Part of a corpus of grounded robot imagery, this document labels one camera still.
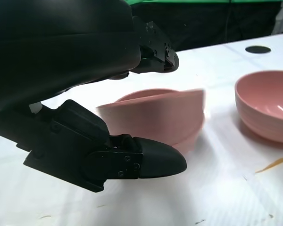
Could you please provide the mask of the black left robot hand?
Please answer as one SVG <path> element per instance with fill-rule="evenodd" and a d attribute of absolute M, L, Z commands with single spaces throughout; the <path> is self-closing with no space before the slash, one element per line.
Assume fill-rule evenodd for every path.
<path fill-rule="evenodd" d="M 123 0 L 0 0 L 0 136 L 28 152 L 24 165 L 95 193 L 108 179 L 179 174 L 186 160 L 171 146 L 113 136 L 73 100 L 42 104 L 79 85 L 178 66 L 170 39 Z"/>

